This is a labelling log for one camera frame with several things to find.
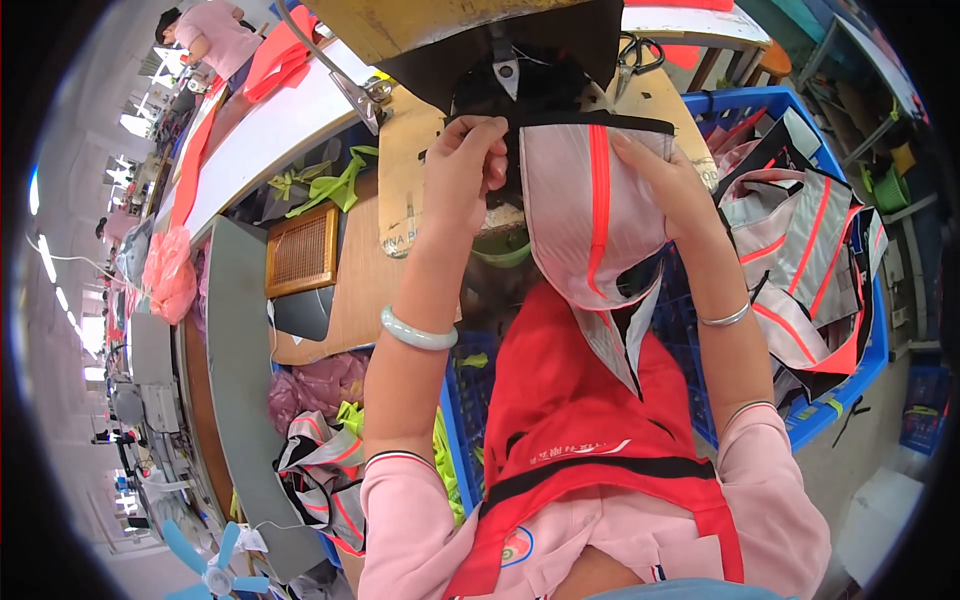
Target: small fan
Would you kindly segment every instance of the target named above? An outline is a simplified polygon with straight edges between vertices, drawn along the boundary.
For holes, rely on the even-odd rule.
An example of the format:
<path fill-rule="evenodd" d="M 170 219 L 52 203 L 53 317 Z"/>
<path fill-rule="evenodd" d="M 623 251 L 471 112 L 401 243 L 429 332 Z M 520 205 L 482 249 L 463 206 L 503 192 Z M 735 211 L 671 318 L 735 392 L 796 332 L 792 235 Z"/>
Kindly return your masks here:
<path fill-rule="evenodd" d="M 177 558 L 201 578 L 201 582 L 196 586 L 166 594 L 163 596 L 165 600 L 209 600 L 211 593 L 218 598 L 229 598 L 235 589 L 260 593 L 267 591 L 270 580 L 266 577 L 231 577 L 224 570 L 230 563 L 233 545 L 240 537 L 240 527 L 233 521 L 224 527 L 220 553 L 209 563 L 197 554 L 172 520 L 163 521 L 163 537 Z"/>

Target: pink fabric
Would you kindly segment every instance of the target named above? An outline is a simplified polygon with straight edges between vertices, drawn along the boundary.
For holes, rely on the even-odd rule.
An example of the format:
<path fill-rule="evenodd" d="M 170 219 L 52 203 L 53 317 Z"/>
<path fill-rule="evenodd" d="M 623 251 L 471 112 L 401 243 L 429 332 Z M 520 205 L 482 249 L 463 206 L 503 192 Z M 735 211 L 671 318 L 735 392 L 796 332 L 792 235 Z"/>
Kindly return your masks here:
<path fill-rule="evenodd" d="M 363 379 L 369 362 L 363 354 L 344 352 L 294 367 L 294 377 L 309 391 L 312 400 L 303 403 L 304 410 L 335 417 L 341 402 L 362 402 Z"/>
<path fill-rule="evenodd" d="M 554 289 L 586 310 L 612 310 L 641 300 L 649 291 L 625 298 L 616 279 L 660 250 L 666 232 L 649 184 L 616 156 L 609 136 L 607 169 L 593 173 L 590 127 L 595 126 L 558 124 L 520 130 L 523 206 L 531 252 Z M 659 156 L 672 153 L 672 135 L 617 131 Z M 592 270 L 598 220 L 594 184 L 601 177 L 609 186 L 607 226 L 602 231 L 602 256 Z"/>
<path fill-rule="evenodd" d="M 770 405 L 741 413 L 720 442 L 717 474 L 736 523 L 745 583 L 811 598 L 830 557 L 827 522 L 807 498 L 783 421 Z M 361 489 L 367 560 L 359 600 L 439 600 L 473 544 L 477 512 L 459 529 L 436 471 L 410 455 L 368 464 Z M 719 544 L 698 539 L 691 513 L 638 492 L 596 487 L 558 500 L 507 539 L 491 599 L 553 593 L 592 545 L 654 581 L 722 579 Z"/>
<path fill-rule="evenodd" d="M 127 235 L 127 231 L 138 225 L 140 225 L 140 217 L 134 217 L 123 210 L 110 213 L 104 225 L 104 241 L 110 246 L 119 244 L 123 236 Z"/>
<path fill-rule="evenodd" d="M 184 48 L 189 48 L 198 37 L 206 37 L 210 42 L 210 51 L 203 61 L 224 80 L 236 73 L 263 41 L 262 37 L 233 18 L 236 8 L 226 0 L 202 2 L 180 16 L 174 31 L 174 36 Z"/>

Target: green bowl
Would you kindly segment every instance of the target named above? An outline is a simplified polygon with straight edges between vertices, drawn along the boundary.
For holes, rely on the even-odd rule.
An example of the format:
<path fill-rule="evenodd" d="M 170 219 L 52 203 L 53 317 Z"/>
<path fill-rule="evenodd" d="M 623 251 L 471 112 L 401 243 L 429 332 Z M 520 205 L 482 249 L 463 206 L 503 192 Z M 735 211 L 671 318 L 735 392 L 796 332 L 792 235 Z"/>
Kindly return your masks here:
<path fill-rule="evenodd" d="M 526 229 L 508 231 L 493 237 L 473 240 L 471 252 L 485 263 L 510 269 L 530 254 L 530 235 Z"/>

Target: woman's right hand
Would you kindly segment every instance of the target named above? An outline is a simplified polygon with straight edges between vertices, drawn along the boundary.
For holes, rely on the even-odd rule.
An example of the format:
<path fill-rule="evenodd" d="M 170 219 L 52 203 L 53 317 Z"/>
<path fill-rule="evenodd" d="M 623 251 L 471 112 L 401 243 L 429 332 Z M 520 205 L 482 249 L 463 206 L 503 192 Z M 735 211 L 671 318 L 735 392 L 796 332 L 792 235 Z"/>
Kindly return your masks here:
<path fill-rule="evenodd" d="M 699 239 L 724 231 L 713 198 L 683 150 L 674 145 L 667 162 L 623 133 L 615 132 L 611 142 L 616 155 L 653 189 L 653 201 L 666 215 L 668 238 Z"/>

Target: woman's left hand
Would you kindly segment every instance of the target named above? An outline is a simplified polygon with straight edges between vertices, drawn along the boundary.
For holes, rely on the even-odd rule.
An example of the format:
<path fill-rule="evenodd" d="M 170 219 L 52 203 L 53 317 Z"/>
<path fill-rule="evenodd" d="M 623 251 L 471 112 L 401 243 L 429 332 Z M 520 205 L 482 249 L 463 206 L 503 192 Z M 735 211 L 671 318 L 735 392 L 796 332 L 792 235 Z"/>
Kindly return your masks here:
<path fill-rule="evenodd" d="M 503 117 L 462 116 L 426 153 L 423 224 L 472 239 L 487 214 L 487 192 L 503 187 L 507 145 Z"/>

